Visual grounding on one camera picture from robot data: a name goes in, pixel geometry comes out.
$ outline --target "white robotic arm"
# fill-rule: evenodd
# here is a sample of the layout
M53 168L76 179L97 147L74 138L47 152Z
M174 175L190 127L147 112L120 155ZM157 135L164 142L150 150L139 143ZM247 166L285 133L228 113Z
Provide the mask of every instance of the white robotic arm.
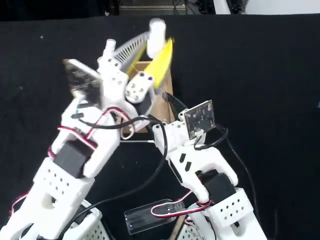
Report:
M138 72L130 81L128 77L146 48L147 40L158 39L149 38L150 34L152 30L116 50L115 41L108 40L103 56L98 59L97 71L75 59L64 61L72 76L70 85L75 99L62 114L60 132L48 150L49 156L38 169L22 206L0 230L0 240L109 240L98 209L90 209L79 219L74 216L90 206L85 197L96 175L119 146L121 137L125 138L121 130L110 128L117 124L112 113L125 122L148 115L161 93L172 58L171 39L151 51L158 54L144 71ZM141 117L128 126L133 134L149 123L146 117ZM209 128L214 127L214 122L207 123ZM109 126L109 129L94 128L92 124ZM203 144L206 130L191 131L185 117L163 125L153 126L154 143L164 154L167 139L166 159L170 167L181 185L194 192L199 202L212 201L214 194L201 182L199 174L216 170L227 176L232 188L238 184L236 173L216 148L194 149L194 136L204 136L198 141ZM189 215L204 239L266 239L243 189L236 188L228 198L213 203L203 211ZM235 223L241 228L234 230Z
M197 112L202 114L203 109L201 107L206 106L206 103L195 106L193 109L198 109ZM227 176L233 188L238 184L238 177L215 147L202 150L195 149L194 145L197 140L196 138L190 140L190 135L188 135L188 131L190 131L189 125L186 122L186 118L182 117L187 112L188 109L185 109L179 114L180 121L175 121L165 126L168 141L166 159L183 187L190 189L201 203L213 202L211 206L203 211L189 214L201 237L205 240L267 240L253 213L254 209L242 188L234 188L233 194L229 194L226 198L216 202L214 199L221 195L220 191L223 192L226 185L221 185L222 188L219 188L217 183L210 185L201 181L200 176L202 174L216 170L219 174ZM196 114L191 117L199 120L204 119L202 115ZM154 143L163 152L163 135L160 127L154 125L152 130ZM201 136L203 131L201 129L198 130L200 132L199 136ZM204 143L206 137L205 135L202 136L199 141L201 144ZM192 210L196 207L198 205L194 203L189 209Z

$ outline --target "black cable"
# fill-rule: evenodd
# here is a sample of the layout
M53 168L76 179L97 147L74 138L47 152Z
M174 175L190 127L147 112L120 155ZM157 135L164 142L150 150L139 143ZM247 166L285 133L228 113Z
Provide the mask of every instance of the black cable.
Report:
M256 189L255 189L255 185L254 185L254 181L251 177L251 174L245 164L245 162L241 159L241 157L238 155L238 153L236 152L236 150L234 149L234 147L232 146L230 140L228 137L225 138L226 142L229 145L229 148L231 149L231 151L233 152L233 154L235 155L235 157L238 159L238 161L242 164L244 170L246 171L246 174L248 175L249 181L250 181L250 185L252 188L252 195L253 195L253 204L254 204L254 211L255 211L255 216L258 220L258 222L260 222L260 216L259 216L259 209L258 209L258 203L257 203L257 194L256 194Z
M82 214L85 214L86 212L90 211L91 209L97 207L98 205L101 205L101 204L105 204L107 202L111 202L111 201L114 201L114 200L117 200L117 199L121 199L123 197L126 197L126 196L129 196L131 194L134 194L142 189L144 189L146 186L148 186L155 178L156 176L158 175L158 173L160 172L160 170L162 169L162 167L164 166L165 162L166 162L166 157L167 157L167 153L168 153L168 139L167 139L167 134L166 134L166 130L165 130L165 126L164 124L156 119L156 118L153 118L153 117L145 117L145 116L137 116L129 121L126 121L124 123L120 123L120 124L116 124L116 125L111 125L111 126L104 126L104 125L98 125L98 124L93 124L93 123L89 123L89 122L86 122L86 121L83 121L81 119L79 119L80 122L92 127L92 128L95 128L95 129L121 129L123 127L126 127L128 125L131 125L133 124L134 122L136 121L140 121L140 120L148 120L150 121L150 123L157 123L160 125L161 127L161 130L162 130L162 134L163 134L163 141L164 141L164 149L163 149L163 155L162 155L162 158L160 160L160 163L158 165L158 167L156 168L156 170L154 171L154 173L143 183L141 184L140 186L132 189L132 190L129 190L127 192L124 192L120 195L117 195L117 196L113 196L113 197L110 197L110 198L107 198L107 199L104 199L104 200L101 200L101 201L98 201L96 202L95 204L92 204L91 206L89 207L86 207L83 211L81 211L79 214L77 214L76 216L74 216L70 221L69 223L64 227L64 229L61 231L61 234L59 236L59 239L62 240L64 234L67 232L67 230L69 229L70 225L78 218L80 217Z
M203 149L208 149L208 148L211 148L211 147L215 147L217 146L218 144L220 144L223 140L225 140L228 136L228 133L229 133L229 130L227 127L223 127L219 124L216 124L215 125L215 128L222 133L222 136L216 140L215 142L211 143L211 144L205 144L205 145L202 145L202 146L196 146L198 144L198 142L200 141L201 137L198 137L198 139L194 142L193 144L193 148L194 150L197 150L197 151L200 151L200 150L203 150Z
M175 4L175 0L172 0L172 5L173 5L173 14L177 14L179 15L179 12L177 10L177 5L181 2L181 0L179 0L176 4Z
M193 14L196 14L195 11L192 9L192 7L189 6L188 3L185 5L185 9L187 9L187 7L191 10Z

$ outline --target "black table surface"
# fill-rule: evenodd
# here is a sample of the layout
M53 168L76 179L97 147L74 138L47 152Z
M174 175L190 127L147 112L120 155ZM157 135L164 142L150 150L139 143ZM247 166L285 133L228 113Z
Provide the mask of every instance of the black table surface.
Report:
M72 96L62 59L96 68L106 39L118 46L148 30L150 17L0 22L0 225L26 192L57 135ZM320 133L320 15L164 16L174 37L174 94L187 106L212 99L216 121L251 171L261 225L277 239L316 236ZM143 147L143 154L136 151ZM219 146L252 200L248 177L225 143ZM95 203L142 183L161 155L147 143L121 144L88 195ZM146 189L102 205L119 239L124 211L185 193L168 166ZM135 239L165 239L173 225Z

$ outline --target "white wire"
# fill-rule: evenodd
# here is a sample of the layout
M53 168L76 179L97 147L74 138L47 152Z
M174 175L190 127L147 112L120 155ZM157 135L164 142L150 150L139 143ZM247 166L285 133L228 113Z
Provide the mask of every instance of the white wire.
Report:
M58 127L58 130L60 131L68 131L70 134L74 135L77 139L79 139L81 142L83 142L85 145L87 145L89 148L91 148L92 150L96 150L96 147L94 145L92 145L90 142L86 141L79 133L77 133L76 131L73 131L71 129L67 129L64 127Z
M167 214L172 214L172 213L167 213L167 214L156 214L154 213L154 209L157 209L157 208L160 208L162 206L165 206L167 204L177 204L179 202L182 202L186 197L188 197L190 194L192 193L192 191L189 191L186 193L186 195L184 195L182 198L179 198L178 200L176 201L169 201L169 202L165 202L165 203L161 203L161 204L158 204L158 205L155 205L151 208L151 214L154 215L155 217L161 217L161 216L166 216Z
M110 110L106 111L106 112L101 116L101 118L96 122L96 124L99 124L99 121L102 119L102 117L105 116L105 115L107 115L107 114L110 113L110 112L116 113L118 116L120 116L122 119L124 119L124 120L126 120L126 121L129 121L129 120L130 120L130 119L127 118L127 116L126 116L125 114L123 114L121 111L118 111L118 110L116 110L116 109L110 109ZM123 131L124 131L124 127L121 128L121 130L120 130L120 135L121 135L121 138L122 138L123 140L128 140L128 139L130 139L130 138L135 134L135 126L134 126L134 124L130 124L129 126L130 126L130 129L129 129L130 134L129 134L128 136L124 136L124 132L123 132ZM92 136L92 134L93 134L94 131L95 131L95 129L93 129L86 138L87 138L87 139L90 139L90 137Z
M129 120L130 120L130 119L127 118L126 115L124 115L124 114L123 114L122 112L120 112L120 111L117 111L117 110L115 110L115 109L112 109L112 110L110 110L110 112L116 113L118 116L120 116L122 119L124 119L124 120L126 120L126 121L129 121ZM121 138L122 138L123 140L128 140L128 139L130 139L130 138L135 134L135 126L134 126L133 124L130 124L129 126L130 126L130 129L129 129L130 134L129 134L128 136L124 136L124 129L125 129L124 127L121 128L121 130L120 130L120 135L121 135Z

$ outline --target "cardboard box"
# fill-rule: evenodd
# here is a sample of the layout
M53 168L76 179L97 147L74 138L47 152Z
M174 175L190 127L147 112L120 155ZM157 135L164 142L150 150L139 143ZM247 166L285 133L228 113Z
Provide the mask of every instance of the cardboard box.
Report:
M150 63L149 61L137 62L135 65L135 69L131 72L131 74L129 75L129 78L131 79L137 74L137 72L143 71L149 63ZM168 74L168 79L164 83L163 89L166 92L173 94L172 79L171 79L170 72ZM175 120L174 115L171 111L169 102L166 102L161 95L157 98L156 102L153 104L150 114L156 117L157 119L161 121L165 121L167 123L171 123ZM145 128L138 131L138 133L146 133L146 132L147 130Z

